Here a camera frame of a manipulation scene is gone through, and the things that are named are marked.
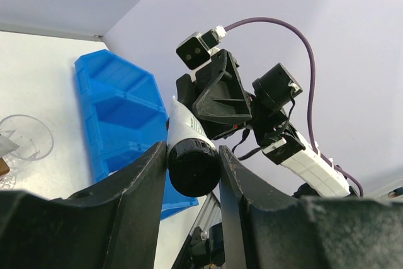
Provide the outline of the black-capped toothpaste tube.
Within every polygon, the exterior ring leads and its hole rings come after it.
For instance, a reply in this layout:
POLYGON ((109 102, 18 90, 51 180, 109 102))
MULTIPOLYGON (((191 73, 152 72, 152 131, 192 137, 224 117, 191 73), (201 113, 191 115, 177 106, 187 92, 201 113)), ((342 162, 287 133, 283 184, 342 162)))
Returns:
POLYGON ((167 169, 172 186, 187 197, 207 195, 220 180, 217 148, 199 120, 175 97, 167 124, 167 169))

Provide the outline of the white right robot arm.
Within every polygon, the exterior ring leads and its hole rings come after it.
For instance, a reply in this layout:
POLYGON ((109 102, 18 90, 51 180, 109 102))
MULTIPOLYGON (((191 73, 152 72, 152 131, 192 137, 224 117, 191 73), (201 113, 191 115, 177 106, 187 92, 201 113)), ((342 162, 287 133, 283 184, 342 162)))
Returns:
POLYGON ((239 130, 246 139, 252 132, 258 146, 239 160, 262 152, 271 162, 288 168, 305 182, 295 197, 355 195, 346 177, 314 152, 291 124, 292 113, 283 107, 295 105, 302 89, 282 64, 257 78, 253 93, 249 93, 241 83, 238 63, 227 50, 210 55, 201 47, 193 47, 176 53, 195 72, 194 79, 185 74, 176 81, 179 100, 198 119, 210 140, 226 139, 239 130))

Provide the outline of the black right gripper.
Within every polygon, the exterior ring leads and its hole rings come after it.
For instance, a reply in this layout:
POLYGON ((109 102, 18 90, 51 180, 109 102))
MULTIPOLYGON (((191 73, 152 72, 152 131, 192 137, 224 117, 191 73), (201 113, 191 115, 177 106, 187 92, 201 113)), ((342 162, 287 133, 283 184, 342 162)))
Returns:
POLYGON ((225 139, 252 120, 251 98, 241 83, 236 60, 227 50, 176 80, 177 100, 197 118, 211 140, 225 139))

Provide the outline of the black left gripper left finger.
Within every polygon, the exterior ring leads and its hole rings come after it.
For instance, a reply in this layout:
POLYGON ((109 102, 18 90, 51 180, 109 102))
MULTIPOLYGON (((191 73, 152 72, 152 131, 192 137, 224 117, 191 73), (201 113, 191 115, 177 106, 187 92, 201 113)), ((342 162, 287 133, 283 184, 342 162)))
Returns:
POLYGON ((166 180, 166 143, 72 194, 1 192, 2 268, 152 268, 166 180))

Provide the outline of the red-capped toothpaste tube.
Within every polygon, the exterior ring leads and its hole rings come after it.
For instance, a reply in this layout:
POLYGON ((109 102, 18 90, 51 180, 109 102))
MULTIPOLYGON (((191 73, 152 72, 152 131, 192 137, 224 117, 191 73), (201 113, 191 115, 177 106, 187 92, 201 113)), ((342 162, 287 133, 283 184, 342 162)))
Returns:
POLYGON ((0 135, 0 158, 13 152, 19 148, 18 144, 15 144, 9 138, 0 135))

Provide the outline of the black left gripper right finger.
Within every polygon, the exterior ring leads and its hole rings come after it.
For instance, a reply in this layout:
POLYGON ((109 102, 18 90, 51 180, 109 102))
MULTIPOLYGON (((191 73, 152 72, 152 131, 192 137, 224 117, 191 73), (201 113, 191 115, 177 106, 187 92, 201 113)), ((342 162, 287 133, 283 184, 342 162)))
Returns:
POLYGON ((296 199, 219 148, 227 268, 401 268, 402 203, 296 199))

